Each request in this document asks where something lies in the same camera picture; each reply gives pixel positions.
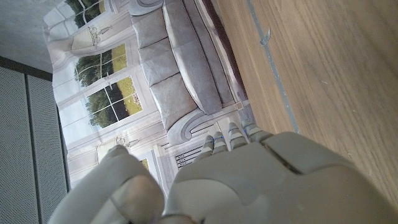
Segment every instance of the perforated panel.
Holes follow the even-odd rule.
[[[0,223],[38,223],[25,78],[0,68]]]
[[[39,186],[40,210],[43,223],[67,193],[65,169],[52,84],[28,76],[30,113]]]

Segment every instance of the gray sofa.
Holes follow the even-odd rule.
[[[141,67],[169,143],[181,144],[234,99],[194,0],[160,1],[143,12],[130,10]]]

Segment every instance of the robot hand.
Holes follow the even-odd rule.
[[[295,133],[245,121],[205,140],[181,169],[160,223],[398,223],[397,212],[355,167]]]
[[[381,194],[341,156],[295,133],[230,124],[181,169],[164,196],[123,146],[55,209],[49,223],[398,223]]]

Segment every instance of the window frame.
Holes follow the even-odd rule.
[[[137,46],[137,40],[135,35],[130,35],[128,38],[116,42],[115,44],[109,45],[107,47],[102,47],[101,50],[98,50],[96,48],[91,48],[90,52],[85,52],[80,55],[73,56],[72,61],[78,60],[81,57],[84,56],[90,56],[90,55],[96,55],[103,53],[109,49],[113,49],[121,44],[125,44],[126,47],[126,59],[127,59],[127,67],[123,68],[122,70],[113,73],[112,75],[104,78],[100,78],[99,80],[95,81],[92,83],[90,86],[86,87],[82,91],[79,91],[77,94],[74,94],[73,96],[68,97],[65,100],[57,102],[58,104],[58,109],[62,110],[66,108],[67,106],[72,105],[73,103],[83,99],[84,97],[88,97],[97,91],[100,91],[101,89],[107,87],[109,84],[116,83],[123,78],[126,77],[131,77],[134,88],[136,90],[136,93],[138,95],[138,98],[140,100],[141,106],[142,106],[142,111],[133,114],[131,116],[128,116],[127,118],[124,118],[114,124],[111,124],[105,128],[100,129],[99,131],[83,137],[77,141],[74,142],[69,142],[67,144],[67,148],[69,149],[74,149],[76,147],[81,147],[82,145],[85,145],[89,142],[95,141],[95,140],[100,140],[102,139],[103,136],[108,136],[110,134],[114,134],[119,132],[121,127],[128,128],[130,126],[133,126],[136,123],[139,123],[142,121],[143,118],[146,116],[149,116],[152,113],[159,113],[157,112],[158,109],[156,107],[155,101],[153,99],[152,93],[150,92],[149,85],[145,79],[144,72],[142,71],[140,62],[139,62],[139,57],[138,57],[138,46]],[[69,63],[72,62],[71,60],[68,60],[64,66],[67,66]]]
[[[65,23],[65,22],[66,22],[67,20],[73,18],[73,17],[68,17],[68,18],[66,18],[66,17],[60,12],[60,10],[59,10],[59,8],[58,8],[58,5],[55,6],[55,7],[53,8],[53,10],[57,10],[58,14],[60,14],[60,15],[63,17],[63,21],[58,22],[57,24],[54,24],[54,25],[52,25],[51,27],[49,27],[48,24],[46,24],[46,23],[44,22],[44,27],[45,27],[45,29],[47,30],[47,31],[45,32],[45,39],[46,39],[46,41],[47,41],[48,44],[50,44],[50,43],[52,43],[52,42],[56,42],[56,41],[67,40],[67,39],[69,39],[69,38],[71,38],[71,37],[74,37],[74,36],[76,36],[77,34],[79,34],[80,32],[82,32],[83,30],[85,30],[85,29],[89,28],[90,26],[92,26],[93,24],[97,23],[99,20],[103,19],[104,17],[109,16],[109,15],[111,15],[111,14],[115,14],[115,13],[118,12],[118,11],[114,8],[114,5],[113,5],[113,1],[115,1],[115,0],[103,0],[103,1],[104,1],[104,6],[105,6],[105,11],[104,11],[103,13],[101,13],[100,15],[96,16],[96,17],[95,17],[94,19],[92,19],[91,21],[87,22],[87,21],[86,21],[86,18],[85,18],[85,11],[87,11],[88,9],[85,8],[84,4],[83,4],[80,0],[77,0],[77,1],[79,1],[79,3],[82,5],[82,8],[83,8],[83,11],[81,12],[81,14],[83,15],[83,20],[84,20],[84,22],[85,22],[85,25],[83,25],[82,27],[78,28],[75,32],[70,33],[69,30],[68,30],[68,28],[67,28],[67,26],[66,26],[66,23]],[[66,32],[68,33],[68,36],[67,36],[67,37],[64,37],[64,38],[49,40],[49,36],[50,36],[50,31],[51,31],[51,29],[53,29],[55,26],[57,26],[57,25],[59,25],[59,24],[63,24],[63,26],[64,26]]]

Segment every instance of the wooden table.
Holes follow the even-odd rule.
[[[250,4],[263,33],[271,28],[285,95]],[[296,124],[398,207],[398,2],[218,0],[218,7],[257,124],[273,133]]]

